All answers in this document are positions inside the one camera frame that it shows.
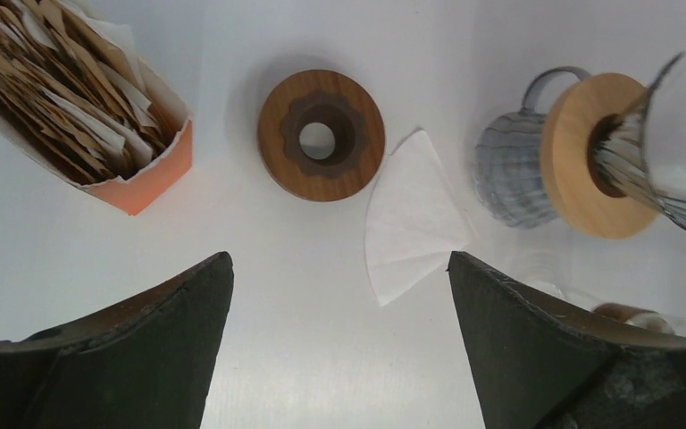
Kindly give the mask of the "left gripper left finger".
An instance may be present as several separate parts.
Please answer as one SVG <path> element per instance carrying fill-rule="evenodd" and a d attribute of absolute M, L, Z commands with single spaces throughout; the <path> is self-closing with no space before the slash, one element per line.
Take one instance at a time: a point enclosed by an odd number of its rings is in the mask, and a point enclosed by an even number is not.
<path fill-rule="evenodd" d="M 185 272 L 23 341 L 0 341 L 0 428 L 198 428 L 233 262 Z"/>

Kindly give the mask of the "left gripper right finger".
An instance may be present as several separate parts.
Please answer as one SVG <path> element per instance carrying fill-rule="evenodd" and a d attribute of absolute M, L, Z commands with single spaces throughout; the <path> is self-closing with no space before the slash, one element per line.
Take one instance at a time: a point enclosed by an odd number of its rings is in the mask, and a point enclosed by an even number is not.
<path fill-rule="evenodd" d="M 488 428 L 686 428 L 686 338 L 616 322 L 451 254 Z"/>

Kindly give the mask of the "clear glass with brown band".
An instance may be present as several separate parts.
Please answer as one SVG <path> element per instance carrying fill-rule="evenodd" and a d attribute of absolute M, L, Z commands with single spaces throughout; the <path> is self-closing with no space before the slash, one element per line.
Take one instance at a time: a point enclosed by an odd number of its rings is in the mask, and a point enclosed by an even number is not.
<path fill-rule="evenodd" d="M 571 258 L 553 248 L 523 248 L 509 274 L 535 290 L 622 324 L 686 338 L 686 316 L 607 301 L 571 286 Z"/>

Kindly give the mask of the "grey glass carafe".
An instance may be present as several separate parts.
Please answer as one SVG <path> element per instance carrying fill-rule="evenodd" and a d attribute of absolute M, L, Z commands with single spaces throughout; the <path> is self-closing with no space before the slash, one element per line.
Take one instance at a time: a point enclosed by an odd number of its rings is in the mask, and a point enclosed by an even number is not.
<path fill-rule="evenodd" d="M 557 219 L 540 167 L 542 132 L 547 115 L 536 110 L 550 81 L 564 74 L 582 81 L 590 73 L 560 66 L 535 77 L 518 110 L 502 114 L 481 133 L 474 147 L 473 181 L 478 199 L 507 227 L 533 229 Z"/>

